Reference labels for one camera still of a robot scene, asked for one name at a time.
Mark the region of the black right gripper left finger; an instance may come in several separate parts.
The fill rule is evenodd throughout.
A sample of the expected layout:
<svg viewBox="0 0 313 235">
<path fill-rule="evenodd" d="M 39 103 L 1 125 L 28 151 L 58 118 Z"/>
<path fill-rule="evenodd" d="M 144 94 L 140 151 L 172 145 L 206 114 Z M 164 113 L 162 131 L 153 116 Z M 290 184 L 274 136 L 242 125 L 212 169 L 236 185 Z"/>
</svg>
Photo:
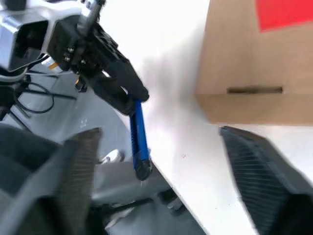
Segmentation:
<svg viewBox="0 0 313 235">
<path fill-rule="evenodd" d="M 63 144 L 2 128 L 2 233 L 79 235 L 90 205 L 101 131 Z"/>
</svg>

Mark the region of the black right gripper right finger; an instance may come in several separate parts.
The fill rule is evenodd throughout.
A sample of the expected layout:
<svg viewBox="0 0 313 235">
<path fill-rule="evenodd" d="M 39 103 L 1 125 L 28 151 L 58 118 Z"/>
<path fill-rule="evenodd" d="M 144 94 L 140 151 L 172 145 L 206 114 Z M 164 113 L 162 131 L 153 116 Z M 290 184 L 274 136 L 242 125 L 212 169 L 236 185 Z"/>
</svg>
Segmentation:
<svg viewBox="0 0 313 235">
<path fill-rule="evenodd" d="M 228 162 L 260 235 L 311 235 L 313 187 L 264 137 L 223 126 Z"/>
</svg>

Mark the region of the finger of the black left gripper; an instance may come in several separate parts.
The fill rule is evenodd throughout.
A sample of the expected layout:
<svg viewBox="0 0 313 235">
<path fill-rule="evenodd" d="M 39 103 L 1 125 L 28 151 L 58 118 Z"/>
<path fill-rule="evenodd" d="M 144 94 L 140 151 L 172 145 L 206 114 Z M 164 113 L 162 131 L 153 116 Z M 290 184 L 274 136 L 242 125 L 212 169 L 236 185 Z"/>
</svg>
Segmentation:
<svg viewBox="0 0 313 235">
<path fill-rule="evenodd" d="M 119 86 L 125 88 L 129 94 L 139 100 L 148 100 L 149 92 L 132 67 L 130 61 L 117 60 L 109 63 L 104 70 L 117 80 Z"/>
<path fill-rule="evenodd" d="M 134 101 L 120 87 L 114 78 L 104 74 L 85 76 L 87 85 L 94 93 L 123 115 L 134 114 Z"/>
</svg>

